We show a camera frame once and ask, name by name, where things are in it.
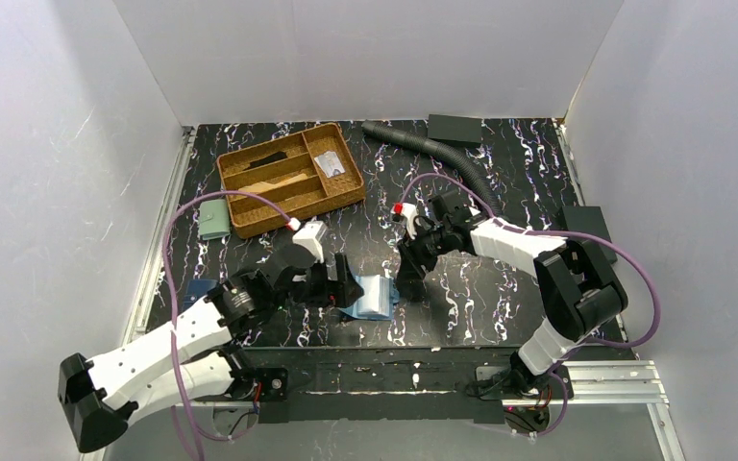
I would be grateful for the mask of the light blue card holder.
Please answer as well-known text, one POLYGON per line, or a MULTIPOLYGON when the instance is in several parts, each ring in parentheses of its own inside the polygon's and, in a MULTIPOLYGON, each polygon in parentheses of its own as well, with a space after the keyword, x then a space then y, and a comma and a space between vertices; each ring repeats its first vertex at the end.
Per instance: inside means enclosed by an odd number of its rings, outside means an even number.
POLYGON ((357 283, 363 289, 363 295, 352 305, 340 308, 341 313, 354 320, 391 320, 400 301, 394 280, 381 275, 358 276, 357 283))

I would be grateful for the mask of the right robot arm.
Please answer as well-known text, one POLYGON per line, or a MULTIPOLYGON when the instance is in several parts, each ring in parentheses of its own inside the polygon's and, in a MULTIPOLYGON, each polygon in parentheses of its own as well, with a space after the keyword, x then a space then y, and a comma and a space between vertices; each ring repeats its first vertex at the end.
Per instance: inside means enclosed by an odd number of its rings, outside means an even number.
POLYGON ((627 307, 626 291, 599 243, 531 235, 450 195, 430 200, 430 208, 431 218, 413 204, 392 207, 394 220, 406 227, 397 243, 401 263, 395 277, 403 297, 422 297, 426 275, 451 252, 499 260, 532 276, 539 287, 542 323, 503 371, 473 384, 478 397, 493 390, 540 389, 554 365, 627 307))

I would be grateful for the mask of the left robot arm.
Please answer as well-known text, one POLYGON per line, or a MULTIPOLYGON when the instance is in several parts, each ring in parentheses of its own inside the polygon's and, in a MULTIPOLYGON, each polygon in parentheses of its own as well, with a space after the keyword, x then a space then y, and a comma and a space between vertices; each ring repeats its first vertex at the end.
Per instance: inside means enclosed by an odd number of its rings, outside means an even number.
POLYGON ((290 303, 346 308, 364 294, 344 254, 325 260, 291 244, 213 286, 189 308, 135 341, 60 365, 58 400, 77 449, 90 453, 134 423, 182 400, 227 395, 253 406, 285 400, 288 371, 250 361, 240 341, 290 303))

